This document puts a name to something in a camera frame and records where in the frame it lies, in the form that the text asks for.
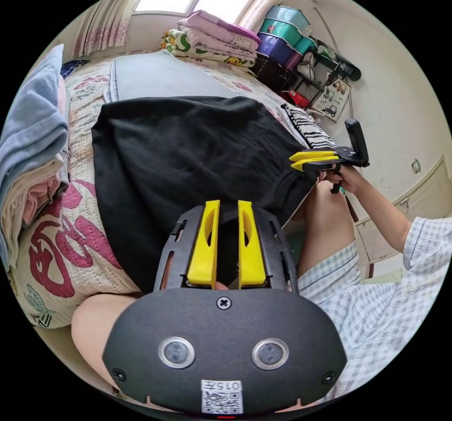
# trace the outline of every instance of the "leg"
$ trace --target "leg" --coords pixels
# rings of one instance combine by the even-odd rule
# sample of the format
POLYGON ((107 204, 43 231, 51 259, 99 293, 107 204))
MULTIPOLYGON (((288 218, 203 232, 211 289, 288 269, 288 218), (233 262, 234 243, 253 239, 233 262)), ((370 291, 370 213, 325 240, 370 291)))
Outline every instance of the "leg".
POLYGON ((317 184, 303 203, 305 241, 298 263, 298 277, 355 240, 353 220, 342 193, 332 194, 333 184, 317 184))

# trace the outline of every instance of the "purple storage box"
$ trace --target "purple storage box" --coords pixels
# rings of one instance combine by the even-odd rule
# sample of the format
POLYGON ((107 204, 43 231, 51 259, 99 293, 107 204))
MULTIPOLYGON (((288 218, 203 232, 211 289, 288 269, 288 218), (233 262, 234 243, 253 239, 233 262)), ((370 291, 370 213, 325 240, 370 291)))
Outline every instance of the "purple storage box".
POLYGON ((293 71, 296 68, 296 66, 298 65, 298 63, 300 63, 302 58, 303 58, 303 56, 295 50, 295 51, 293 51, 293 54, 284 63, 284 66, 287 69, 293 71))
POLYGON ((259 44, 257 52, 273 58, 280 64, 284 64, 296 51, 289 46, 282 38, 269 35, 267 33, 258 33, 258 37, 262 40, 259 44))

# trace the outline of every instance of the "checkered sleeve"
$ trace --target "checkered sleeve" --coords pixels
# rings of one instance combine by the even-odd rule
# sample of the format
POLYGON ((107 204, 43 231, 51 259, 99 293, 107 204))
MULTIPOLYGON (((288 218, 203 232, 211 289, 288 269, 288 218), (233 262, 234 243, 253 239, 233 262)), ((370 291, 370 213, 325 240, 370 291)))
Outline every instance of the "checkered sleeve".
POLYGON ((299 294, 321 304, 333 294, 360 283, 356 241, 308 270, 298 279, 299 294))
POLYGON ((411 226, 404 247, 404 266, 408 271, 435 270, 452 257, 452 218, 422 219, 411 226))

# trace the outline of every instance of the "person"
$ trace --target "person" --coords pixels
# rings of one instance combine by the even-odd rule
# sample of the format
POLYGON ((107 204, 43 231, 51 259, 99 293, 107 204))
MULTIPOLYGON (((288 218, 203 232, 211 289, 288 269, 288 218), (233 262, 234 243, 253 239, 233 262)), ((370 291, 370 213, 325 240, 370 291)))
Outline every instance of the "person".
MULTIPOLYGON (((348 359, 326 401, 372 379, 417 331, 435 301, 452 257, 452 218, 416 218, 411 222, 355 168, 343 166, 340 174, 328 172, 313 188, 293 220, 304 222, 305 228, 297 267, 299 294, 331 318, 348 359), (400 282, 361 284, 353 220, 345 196, 331 193, 334 183, 355 195, 387 243, 403 254, 406 273, 400 282)), ((216 289, 227 288, 219 284, 216 289)), ((113 386, 102 352, 119 314, 135 300, 123 295, 96 295, 84 301, 73 316, 75 346, 113 386)), ((298 403, 287 410, 301 408, 298 403)))

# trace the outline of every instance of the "blue towel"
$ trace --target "blue towel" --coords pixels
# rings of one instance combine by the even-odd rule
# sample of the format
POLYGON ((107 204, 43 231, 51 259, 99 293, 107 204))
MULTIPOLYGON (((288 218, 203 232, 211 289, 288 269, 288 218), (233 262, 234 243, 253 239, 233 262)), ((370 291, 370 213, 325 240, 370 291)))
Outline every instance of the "blue towel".
MULTIPOLYGON (((55 157, 67 139, 58 111, 58 77, 63 44, 54 47, 19 89, 0 136, 0 209, 13 182, 55 157)), ((0 228, 0 255, 8 270, 8 249, 0 228)))

